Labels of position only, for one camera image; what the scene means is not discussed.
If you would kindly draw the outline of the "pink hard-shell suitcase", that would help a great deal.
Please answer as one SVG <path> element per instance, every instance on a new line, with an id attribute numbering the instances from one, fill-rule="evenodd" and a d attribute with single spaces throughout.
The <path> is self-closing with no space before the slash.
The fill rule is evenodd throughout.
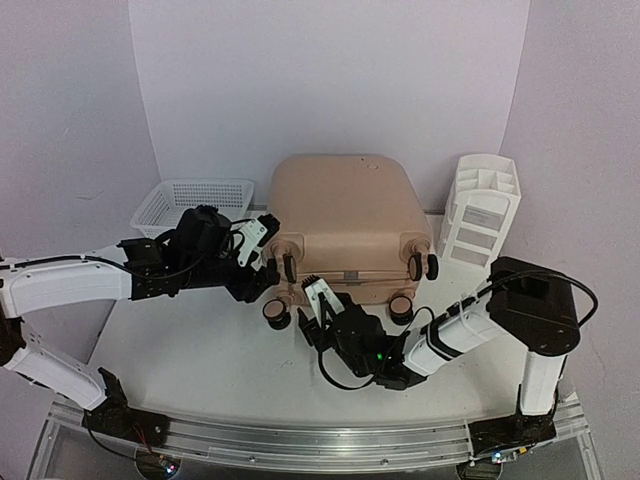
<path id="1" fill-rule="evenodd" d="M 404 168 L 377 155 L 303 155 L 274 170 L 267 203 L 281 223 L 263 250 L 280 283 L 263 307 L 273 328 L 308 299 L 316 275 L 362 305 L 386 306 L 404 326 L 422 279 L 439 274 L 433 232 Z"/>

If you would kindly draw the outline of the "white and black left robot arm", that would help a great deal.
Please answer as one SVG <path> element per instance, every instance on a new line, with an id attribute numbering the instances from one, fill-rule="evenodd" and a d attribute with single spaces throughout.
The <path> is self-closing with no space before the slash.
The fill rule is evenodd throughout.
<path id="1" fill-rule="evenodd" d="M 222 287 L 253 303 L 276 285 L 274 264 L 258 262 L 280 229 L 271 214 L 232 221 L 212 206 L 186 210 L 176 228 L 154 239 L 122 240 L 84 254 L 1 263 L 1 366 L 94 412 L 114 437 L 134 428 L 118 378 L 49 349 L 25 325 L 27 313 L 97 300 L 174 297 L 189 289 Z"/>

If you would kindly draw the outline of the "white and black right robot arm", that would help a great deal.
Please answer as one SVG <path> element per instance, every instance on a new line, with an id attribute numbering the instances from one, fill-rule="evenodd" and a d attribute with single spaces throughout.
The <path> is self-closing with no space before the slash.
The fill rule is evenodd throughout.
<path id="1" fill-rule="evenodd" d="M 425 382 L 447 363 L 498 337 L 517 340 L 527 357 L 517 410 L 505 418 L 503 433 L 524 443 L 554 411 L 566 359 L 588 320 L 577 314 L 576 289 L 595 296 L 563 273 L 503 256 L 492 262 L 489 277 L 475 292 L 419 329 L 412 326 L 417 313 L 408 298 L 394 298 L 401 308 L 390 316 L 403 331 L 389 335 L 377 316 L 312 275 L 302 290 L 314 315 L 299 315 L 298 325 L 319 359 L 333 350 L 355 376 L 394 391 Z"/>

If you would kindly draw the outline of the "white perforated plastic basket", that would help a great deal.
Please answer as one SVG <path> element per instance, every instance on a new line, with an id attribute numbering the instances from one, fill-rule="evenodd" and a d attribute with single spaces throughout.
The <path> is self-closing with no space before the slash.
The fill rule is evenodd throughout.
<path id="1" fill-rule="evenodd" d="M 175 228 L 183 213 L 200 205 L 216 207 L 231 221 L 245 216 L 254 196 L 246 179 L 175 179 L 154 187 L 136 209 L 130 225 L 144 237 L 155 238 Z"/>

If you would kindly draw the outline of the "white desktop drawer organizer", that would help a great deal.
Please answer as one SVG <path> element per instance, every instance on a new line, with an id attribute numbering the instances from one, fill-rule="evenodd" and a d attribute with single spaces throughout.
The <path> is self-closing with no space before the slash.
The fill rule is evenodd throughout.
<path id="1" fill-rule="evenodd" d="M 436 244 L 438 257 L 488 267 L 499 256 L 520 201 L 514 160 L 494 154 L 460 157 Z"/>

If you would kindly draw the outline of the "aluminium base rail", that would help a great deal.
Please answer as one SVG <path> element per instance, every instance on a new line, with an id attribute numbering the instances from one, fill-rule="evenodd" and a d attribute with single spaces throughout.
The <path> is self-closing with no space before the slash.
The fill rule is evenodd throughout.
<path id="1" fill-rule="evenodd" d="M 601 478 L 577 399 L 558 407 L 556 432 L 554 441 L 507 463 L 504 471 L 523 467 L 536 479 Z M 474 452 L 466 421 L 338 428 L 234 424 L 184 415 L 171 419 L 161 450 L 230 467 L 312 474 L 424 470 L 467 461 Z"/>

